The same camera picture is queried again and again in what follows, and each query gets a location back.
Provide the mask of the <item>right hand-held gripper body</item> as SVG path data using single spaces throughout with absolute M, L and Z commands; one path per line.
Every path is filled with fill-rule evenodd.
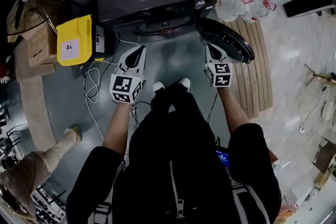
M 217 45 L 205 45 L 206 76 L 214 88 L 230 87 L 233 78 L 233 63 L 226 52 Z

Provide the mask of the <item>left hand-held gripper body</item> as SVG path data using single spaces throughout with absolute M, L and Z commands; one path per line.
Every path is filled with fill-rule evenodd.
M 110 80 L 109 92 L 114 102 L 135 102 L 143 89 L 146 52 L 145 46 L 134 47 L 120 57 Z

